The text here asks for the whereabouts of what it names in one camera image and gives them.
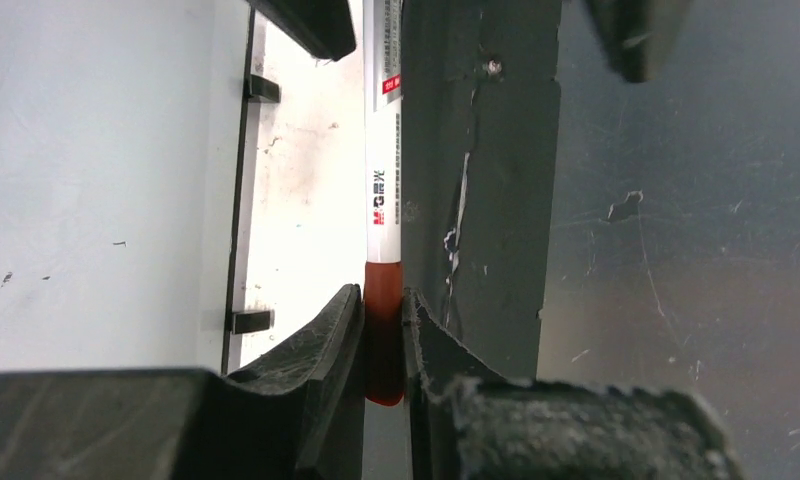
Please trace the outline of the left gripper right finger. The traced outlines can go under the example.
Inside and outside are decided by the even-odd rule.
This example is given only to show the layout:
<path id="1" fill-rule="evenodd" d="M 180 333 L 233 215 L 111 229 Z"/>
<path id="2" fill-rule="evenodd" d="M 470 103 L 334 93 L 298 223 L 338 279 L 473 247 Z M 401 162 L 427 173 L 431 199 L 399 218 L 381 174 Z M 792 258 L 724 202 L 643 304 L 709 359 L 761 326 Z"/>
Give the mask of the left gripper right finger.
<path id="1" fill-rule="evenodd" d="M 741 479 L 716 412 L 678 390 L 508 379 L 434 318 L 402 314 L 413 479 Z"/>

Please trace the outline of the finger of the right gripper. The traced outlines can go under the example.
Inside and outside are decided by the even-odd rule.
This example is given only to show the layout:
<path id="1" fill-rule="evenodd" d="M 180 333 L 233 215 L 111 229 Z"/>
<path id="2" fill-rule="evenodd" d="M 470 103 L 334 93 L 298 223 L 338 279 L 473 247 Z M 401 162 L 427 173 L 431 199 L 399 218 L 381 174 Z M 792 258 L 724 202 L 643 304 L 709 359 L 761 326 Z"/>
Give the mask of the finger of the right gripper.
<path id="1" fill-rule="evenodd" d="M 338 61 L 356 50 L 347 0 L 247 0 L 316 59 Z"/>
<path id="2" fill-rule="evenodd" d="M 608 66 L 628 83 L 654 78 L 670 55 L 690 0 L 585 0 Z"/>

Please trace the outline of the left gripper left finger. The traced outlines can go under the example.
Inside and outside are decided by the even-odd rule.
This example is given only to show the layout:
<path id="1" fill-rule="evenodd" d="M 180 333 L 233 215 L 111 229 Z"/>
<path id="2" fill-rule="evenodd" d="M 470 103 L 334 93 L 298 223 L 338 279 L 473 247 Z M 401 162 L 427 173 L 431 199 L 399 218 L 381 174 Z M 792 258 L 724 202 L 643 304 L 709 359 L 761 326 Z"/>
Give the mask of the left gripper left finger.
<path id="1" fill-rule="evenodd" d="M 357 479 L 363 323 L 348 284 L 226 376 L 0 373 L 0 479 Z"/>

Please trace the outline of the white whiteboard marker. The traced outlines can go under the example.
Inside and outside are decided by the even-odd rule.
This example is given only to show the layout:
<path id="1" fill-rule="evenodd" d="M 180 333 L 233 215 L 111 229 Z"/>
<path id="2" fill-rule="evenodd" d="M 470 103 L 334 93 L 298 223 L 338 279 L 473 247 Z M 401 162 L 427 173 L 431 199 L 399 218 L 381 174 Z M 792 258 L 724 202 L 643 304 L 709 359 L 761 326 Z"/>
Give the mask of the white whiteboard marker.
<path id="1" fill-rule="evenodd" d="M 366 235 L 370 263 L 401 261 L 401 0 L 363 3 Z"/>

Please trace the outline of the red marker cap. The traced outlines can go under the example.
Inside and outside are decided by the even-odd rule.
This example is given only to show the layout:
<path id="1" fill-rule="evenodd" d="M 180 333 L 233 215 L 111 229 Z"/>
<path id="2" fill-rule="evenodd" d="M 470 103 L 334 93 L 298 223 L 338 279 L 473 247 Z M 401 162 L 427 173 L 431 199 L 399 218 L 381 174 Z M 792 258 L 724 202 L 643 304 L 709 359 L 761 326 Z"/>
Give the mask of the red marker cap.
<path id="1" fill-rule="evenodd" d="M 404 396 L 401 263 L 365 264 L 364 340 L 366 398 L 391 407 Z"/>

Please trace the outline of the black framed whiteboard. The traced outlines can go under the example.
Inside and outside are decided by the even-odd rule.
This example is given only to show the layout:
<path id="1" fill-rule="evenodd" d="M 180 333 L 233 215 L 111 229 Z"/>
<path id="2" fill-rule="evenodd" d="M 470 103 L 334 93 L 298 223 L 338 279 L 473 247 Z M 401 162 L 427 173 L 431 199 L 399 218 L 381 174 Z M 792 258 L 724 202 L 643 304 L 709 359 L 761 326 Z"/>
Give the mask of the black framed whiteboard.
<path id="1" fill-rule="evenodd" d="M 0 371 L 219 369 L 244 1 L 0 1 Z"/>

